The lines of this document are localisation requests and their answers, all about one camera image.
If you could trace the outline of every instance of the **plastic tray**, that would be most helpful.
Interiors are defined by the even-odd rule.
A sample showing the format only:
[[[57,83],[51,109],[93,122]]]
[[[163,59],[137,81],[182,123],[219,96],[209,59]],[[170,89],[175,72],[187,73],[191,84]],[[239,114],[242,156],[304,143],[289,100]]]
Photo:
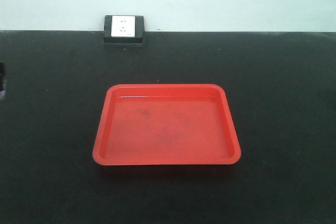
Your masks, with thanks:
[[[232,164],[240,147],[213,84],[121,84],[107,92],[93,158],[101,165]]]

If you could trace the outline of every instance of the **wall socket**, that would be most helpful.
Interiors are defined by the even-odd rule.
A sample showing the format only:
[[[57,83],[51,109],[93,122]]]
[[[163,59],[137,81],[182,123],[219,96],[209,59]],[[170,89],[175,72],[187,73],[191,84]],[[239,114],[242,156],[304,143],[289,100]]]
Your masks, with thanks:
[[[135,16],[112,16],[111,37],[135,37]]]
[[[143,44],[145,26],[143,16],[105,15],[104,43]]]

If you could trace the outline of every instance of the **electrical outlet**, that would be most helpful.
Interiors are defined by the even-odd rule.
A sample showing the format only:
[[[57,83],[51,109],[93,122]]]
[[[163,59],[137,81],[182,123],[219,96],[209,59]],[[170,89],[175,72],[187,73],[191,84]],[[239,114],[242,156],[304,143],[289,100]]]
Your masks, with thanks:
[[[135,37],[135,16],[112,16],[111,37]]]

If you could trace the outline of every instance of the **table surface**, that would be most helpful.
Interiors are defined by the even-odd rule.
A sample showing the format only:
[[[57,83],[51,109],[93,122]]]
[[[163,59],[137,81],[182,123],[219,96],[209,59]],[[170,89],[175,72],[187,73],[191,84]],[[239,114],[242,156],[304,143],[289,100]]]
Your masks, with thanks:
[[[3,31],[0,223],[335,223],[336,34]],[[235,165],[103,167],[92,148],[118,83],[226,91]]]

